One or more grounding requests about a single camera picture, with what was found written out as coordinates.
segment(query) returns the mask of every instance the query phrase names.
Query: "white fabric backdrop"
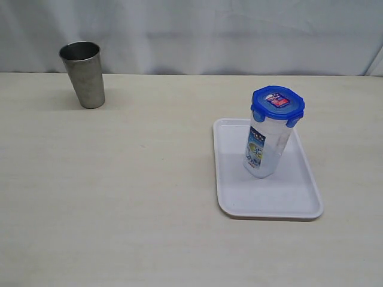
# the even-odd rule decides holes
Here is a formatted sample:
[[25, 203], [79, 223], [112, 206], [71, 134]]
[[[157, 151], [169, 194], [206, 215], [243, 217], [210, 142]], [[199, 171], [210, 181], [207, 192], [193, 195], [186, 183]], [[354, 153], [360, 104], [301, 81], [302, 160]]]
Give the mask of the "white fabric backdrop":
[[63, 72], [77, 40], [110, 73], [383, 75], [383, 1], [0, 1], [0, 71]]

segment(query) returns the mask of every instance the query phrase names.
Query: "cup rim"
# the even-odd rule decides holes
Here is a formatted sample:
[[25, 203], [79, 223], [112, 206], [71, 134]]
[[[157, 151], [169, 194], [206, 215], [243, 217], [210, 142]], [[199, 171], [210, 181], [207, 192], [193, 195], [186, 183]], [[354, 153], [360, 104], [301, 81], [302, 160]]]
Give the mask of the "cup rim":
[[[93, 54], [92, 56], [88, 57], [88, 58], [85, 58], [85, 59], [81, 59], [81, 60], [71, 60], [71, 59], [68, 59], [67, 57], [64, 57], [62, 55], [62, 53], [65, 51], [65, 49], [69, 48], [70, 46], [72, 45], [75, 45], [75, 44], [91, 44], [94, 46], [94, 48], [96, 48], [97, 52], [95, 54]], [[65, 60], [65, 61], [70, 61], [70, 62], [84, 62], [84, 61], [88, 61], [90, 59], [92, 59], [93, 57], [97, 56], [101, 51], [101, 48], [100, 46], [98, 46], [96, 43], [94, 42], [90, 42], [90, 41], [75, 41], [75, 42], [71, 42], [65, 46], [63, 46], [60, 50], [59, 50], [59, 56], [61, 59]]]

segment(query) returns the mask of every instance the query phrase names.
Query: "container lid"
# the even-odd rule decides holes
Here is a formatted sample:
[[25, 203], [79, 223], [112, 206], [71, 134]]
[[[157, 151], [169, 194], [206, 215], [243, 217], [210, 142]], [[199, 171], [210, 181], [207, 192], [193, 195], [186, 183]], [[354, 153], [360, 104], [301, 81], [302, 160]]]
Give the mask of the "container lid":
[[286, 126], [293, 127], [303, 117], [305, 102], [289, 88], [267, 86], [253, 93], [254, 119], [263, 122], [265, 117], [287, 120]]

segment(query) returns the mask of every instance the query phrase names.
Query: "product label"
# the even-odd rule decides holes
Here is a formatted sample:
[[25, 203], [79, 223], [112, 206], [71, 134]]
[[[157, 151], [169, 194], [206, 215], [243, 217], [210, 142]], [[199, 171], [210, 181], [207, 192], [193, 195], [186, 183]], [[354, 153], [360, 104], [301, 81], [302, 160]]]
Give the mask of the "product label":
[[249, 165], [255, 169], [259, 169], [261, 165], [265, 139], [266, 137], [264, 135], [261, 135], [255, 128], [250, 126], [246, 158]]
[[269, 94], [265, 97], [265, 100], [271, 103], [273, 106], [276, 106], [277, 108], [283, 108], [284, 106], [290, 104], [290, 100], [286, 99], [279, 93]]

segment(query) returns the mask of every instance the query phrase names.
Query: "tray rim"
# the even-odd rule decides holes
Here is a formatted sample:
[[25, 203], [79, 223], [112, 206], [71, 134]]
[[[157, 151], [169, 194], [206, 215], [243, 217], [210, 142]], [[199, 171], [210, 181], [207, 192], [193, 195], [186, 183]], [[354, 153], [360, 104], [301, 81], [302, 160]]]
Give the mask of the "tray rim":
[[308, 171], [311, 183], [312, 183], [314, 191], [315, 191], [315, 196], [317, 197], [317, 200], [318, 200], [318, 203], [319, 203], [318, 210], [316, 212], [312, 212], [312, 213], [309, 213], [309, 212], [307, 212], [307, 213], [291, 213], [291, 214], [289, 214], [289, 216], [282, 216], [282, 215], [278, 215], [277, 213], [272, 213], [272, 212], [271, 213], [267, 213], [267, 212], [254, 212], [254, 213], [251, 213], [251, 214], [244, 215], [243, 213], [232, 212], [232, 210], [228, 210], [227, 208], [225, 208], [225, 204], [222, 201], [221, 192], [220, 192], [220, 190], [221, 190], [221, 183], [218, 180], [218, 174], [220, 173], [220, 165], [219, 165], [219, 156], [217, 154], [218, 153], [218, 139], [217, 139], [218, 130], [217, 129], [218, 129], [219, 126], [222, 126], [221, 123], [224, 122], [224, 121], [233, 121], [233, 122], [237, 121], [237, 122], [241, 122], [242, 123], [242, 124], [238, 124], [238, 126], [246, 126], [246, 125], [250, 125], [250, 119], [249, 118], [219, 118], [213, 124], [213, 141], [214, 141], [214, 158], [215, 158], [215, 181], [216, 181], [216, 184], [217, 184], [217, 198], [218, 198], [218, 205], [220, 206], [221, 210], [224, 213], [226, 213], [229, 216], [232, 216], [234, 218], [301, 219], [301, 220], [308, 220], [308, 221], [315, 220], [315, 219], [319, 218], [323, 214], [323, 212], [324, 212], [323, 201], [322, 201], [322, 198], [321, 198], [321, 195], [320, 195], [317, 183], [315, 181], [314, 174], [312, 173], [310, 164], [308, 162], [308, 159], [307, 159], [307, 156], [306, 156], [306, 152], [303, 149], [302, 142], [300, 141], [300, 137], [299, 137], [298, 132], [295, 129], [295, 127], [293, 128], [293, 133], [294, 133], [294, 135], [296, 137], [300, 153], [301, 153], [301, 155], [303, 157], [303, 160], [305, 162], [306, 169]]

